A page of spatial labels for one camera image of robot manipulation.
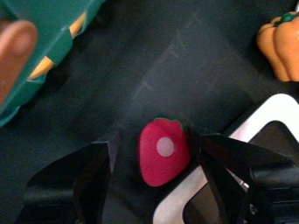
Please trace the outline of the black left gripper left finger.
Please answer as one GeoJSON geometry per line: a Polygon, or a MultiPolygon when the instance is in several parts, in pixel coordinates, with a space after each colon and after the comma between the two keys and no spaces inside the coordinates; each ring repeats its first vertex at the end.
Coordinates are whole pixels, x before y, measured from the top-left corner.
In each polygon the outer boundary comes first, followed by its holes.
{"type": "Polygon", "coordinates": [[[30,179],[15,224],[102,224],[110,179],[109,143],[93,143],[30,179]]]}

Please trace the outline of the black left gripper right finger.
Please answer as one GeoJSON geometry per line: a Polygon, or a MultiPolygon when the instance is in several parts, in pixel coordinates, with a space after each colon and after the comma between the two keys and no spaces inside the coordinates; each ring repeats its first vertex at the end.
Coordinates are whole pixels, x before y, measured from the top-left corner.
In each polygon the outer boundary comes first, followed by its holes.
{"type": "Polygon", "coordinates": [[[299,165],[222,135],[201,138],[205,174],[222,224],[299,224],[299,165]]]}

